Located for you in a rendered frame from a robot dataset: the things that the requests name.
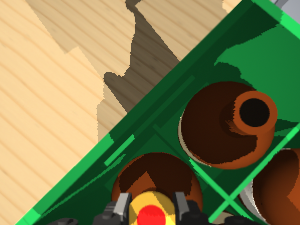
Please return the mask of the green divided crate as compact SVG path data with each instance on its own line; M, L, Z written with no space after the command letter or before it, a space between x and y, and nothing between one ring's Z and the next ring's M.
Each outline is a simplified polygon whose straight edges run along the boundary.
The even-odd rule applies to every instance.
M178 140L190 99L220 81L267 94L278 111L270 148L241 169L196 162ZM226 211L268 225L236 196L282 148L300 148L300 25L270 0L242 0L15 225L61 218L92 225L111 202L121 169L151 152L172 154L193 170L210 223L229 205Z

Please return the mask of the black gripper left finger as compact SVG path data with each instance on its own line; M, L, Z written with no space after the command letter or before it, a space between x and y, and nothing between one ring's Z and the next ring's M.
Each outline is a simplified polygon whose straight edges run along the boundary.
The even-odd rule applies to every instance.
M94 217L92 225L129 225L129 205L132 193L120 193L118 201L107 204L103 213ZM47 225L78 225L74 218L61 218Z

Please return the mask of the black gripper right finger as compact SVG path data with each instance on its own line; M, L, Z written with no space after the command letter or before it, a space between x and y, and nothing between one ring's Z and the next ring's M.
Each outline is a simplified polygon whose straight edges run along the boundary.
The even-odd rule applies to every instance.
M184 192L173 192L175 225L218 225L209 222L208 215L201 212L197 202L186 200ZM224 225L262 225L243 216L228 216Z

